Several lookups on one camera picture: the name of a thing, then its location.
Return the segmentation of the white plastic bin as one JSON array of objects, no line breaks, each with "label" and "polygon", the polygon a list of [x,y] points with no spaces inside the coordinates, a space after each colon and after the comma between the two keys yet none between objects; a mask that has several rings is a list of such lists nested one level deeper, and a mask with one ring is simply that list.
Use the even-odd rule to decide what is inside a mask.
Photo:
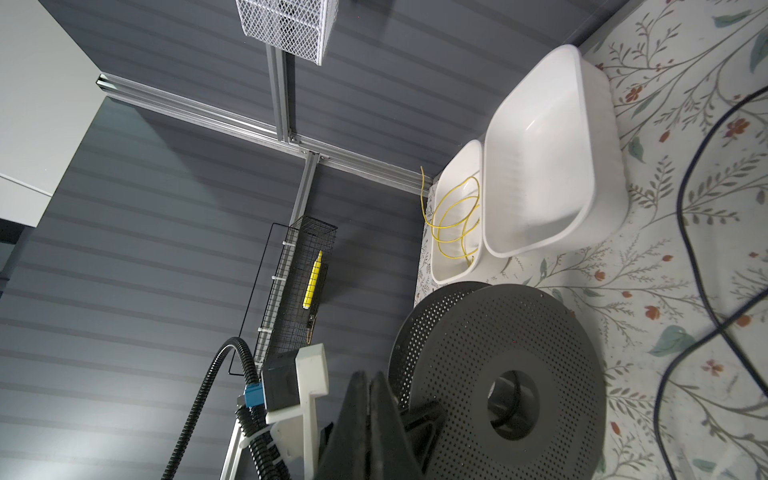
[{"label": "white plastic bin", "polygon": [[496,257],[606,240],[629,209],[607,76],[562,45],[500,104],[483,141],[483,241]]}]

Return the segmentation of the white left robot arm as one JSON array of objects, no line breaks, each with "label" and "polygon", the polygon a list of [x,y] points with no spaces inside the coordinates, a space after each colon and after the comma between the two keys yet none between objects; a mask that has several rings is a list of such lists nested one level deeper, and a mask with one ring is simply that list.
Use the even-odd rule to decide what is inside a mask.
[{"label": "white left robot arm", "polygon": [[307,479],[422,479],[446,420],[436,402],[403,411],[382,373],[358,371],[348,383],[335,424],[322,430],[316,402],[329,392],[321,344],[279,354],[259,368],[246,342],[227,339],[216,353],[165,467],[175,477],[202,409],[228,353],[243,368],[244,390],[231,445],[250,452],[260,479],[287,479],[287,462],[299,458]]}]

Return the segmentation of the grey perforated cable spool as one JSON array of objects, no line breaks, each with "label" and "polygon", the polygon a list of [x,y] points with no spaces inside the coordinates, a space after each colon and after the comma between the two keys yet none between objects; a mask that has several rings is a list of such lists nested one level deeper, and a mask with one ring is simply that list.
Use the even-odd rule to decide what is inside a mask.
[{"label": "grey perforated cable spool", "polygon": [[533,287],[458,282],[403,322],[388,379],[401,410],[447,415],[428,479],[589,479],[602,456],[606,389],[576,317]]}]

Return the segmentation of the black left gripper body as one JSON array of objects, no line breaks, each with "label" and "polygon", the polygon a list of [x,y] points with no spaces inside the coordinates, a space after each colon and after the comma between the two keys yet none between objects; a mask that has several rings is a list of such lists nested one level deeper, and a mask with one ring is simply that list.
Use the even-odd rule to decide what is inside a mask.
[{"label": "black left gripper body", "polygon": [[445,409],[438,402],[429,402],[401,413],[406,437],[423,473],[428,470],[446,418]]}]

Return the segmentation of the yellow marker in basket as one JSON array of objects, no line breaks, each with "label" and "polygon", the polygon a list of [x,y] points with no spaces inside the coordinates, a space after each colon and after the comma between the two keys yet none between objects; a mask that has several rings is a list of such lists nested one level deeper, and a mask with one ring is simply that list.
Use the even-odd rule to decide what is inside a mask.
[{"label": "yellow marker in basket", "polygon": [[310,275],[308,278],[307,287],[304,294],[304,298],[302,301],[302,308],[305,310],[309,310],[312,306],[314,293],[316,290],[317,282],[319,280],[320,271],[322,267],[322,258],[323,258],[323,251],[319,251],[312,265]]}]

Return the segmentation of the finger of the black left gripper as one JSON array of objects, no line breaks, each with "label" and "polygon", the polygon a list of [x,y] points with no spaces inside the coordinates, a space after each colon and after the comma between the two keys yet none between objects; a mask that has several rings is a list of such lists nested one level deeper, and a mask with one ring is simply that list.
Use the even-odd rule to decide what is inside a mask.
[{"label": "finger of the black left gripper", "polygon": [[320,457],[315,479],[365,479],[368,451],[368,379],[355,372],[348,384],[338,422]]},{"label": "finger of the black left gripper", "polygon": [[370,385],[370,479],[422,479],[420,466],[389,383],[378,372]]}]

